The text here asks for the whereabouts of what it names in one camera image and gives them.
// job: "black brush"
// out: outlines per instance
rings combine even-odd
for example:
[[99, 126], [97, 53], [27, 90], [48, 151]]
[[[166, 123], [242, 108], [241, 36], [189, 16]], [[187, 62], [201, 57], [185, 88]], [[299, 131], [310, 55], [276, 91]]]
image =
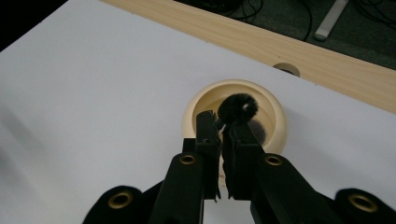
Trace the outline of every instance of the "black brush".
[[219, 106], [218, 123], [225, 125], [248, 123], [258, 110], [257, 102], [251, 95], [246, 93], [233, 94]]
[[225, 183], [229, 192], [229, 198], [234, 193], [236, 174], [236, 151], [234, 136], [230, 130], [238, 125], [257, 124], [252, 118], [258, 112], [256, 100], [249, 94], [237, 93], [227, 97], [219, 106], [216, 126], [223, 134], [221, 143], [221, 156], [224, 159], [223, 170]]

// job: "round brush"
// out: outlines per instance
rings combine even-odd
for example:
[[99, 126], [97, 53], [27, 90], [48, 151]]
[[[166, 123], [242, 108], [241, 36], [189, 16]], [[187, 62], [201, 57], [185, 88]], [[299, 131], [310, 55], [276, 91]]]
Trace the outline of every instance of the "round brush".
[[257, 102], [251, 95], [233, 94], [219, 106], [219, 121], [224, 125], [248, 123], [258, 110]]

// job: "wooden surface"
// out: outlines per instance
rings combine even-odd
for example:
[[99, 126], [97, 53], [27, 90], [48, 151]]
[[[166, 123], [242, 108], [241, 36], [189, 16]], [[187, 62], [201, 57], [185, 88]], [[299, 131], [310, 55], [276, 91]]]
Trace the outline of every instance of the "wooden surface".
[[396, 71], [172, 0], [102, 0], [396, 114]]

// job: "gray floor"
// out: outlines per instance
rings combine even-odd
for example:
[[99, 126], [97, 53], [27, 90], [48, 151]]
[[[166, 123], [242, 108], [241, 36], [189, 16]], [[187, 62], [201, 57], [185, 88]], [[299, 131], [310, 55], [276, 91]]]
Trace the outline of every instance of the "gray floor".
[[[253, 12], [252, 6], [258, 9], [261, 1], [244, 0], [245, 15]], [[303, 1], [311, 9], [313, 17], [307, 43], [396, 70], [396, 24], [392, 24], [393, 28], [389, 28], [383, 23], [362, 16], [357, 10], [357, 0], [348, 2], [326, 41], [316, 40], [314, 33], [331, 8], [333, 0], [263, 0], [262, 9], [254, 18], [240, 21], [303, 41], [309, 27], [309, 14]], [[368, 3], [381, 0], [363, 1]], [[191, 4], [189, 0], [179, 2]], [[395, 0], [383, 0], [377, 7], [383, 14], [396, 21]], [[365, 8], [374, 15], [380, 16], [373, 7]], [[243, 16], [240, 7], [229, 17]]]

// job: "desk hole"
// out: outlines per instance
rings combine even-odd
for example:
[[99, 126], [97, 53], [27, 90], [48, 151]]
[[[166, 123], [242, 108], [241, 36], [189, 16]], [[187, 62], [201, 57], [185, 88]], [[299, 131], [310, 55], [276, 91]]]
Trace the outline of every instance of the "desk hole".
[[296, 77], [300, 76], [300, 70], [298, 70], [298, 68], [291, 63], [277, 63], [274, 65], [274, 68], [292, 74]]

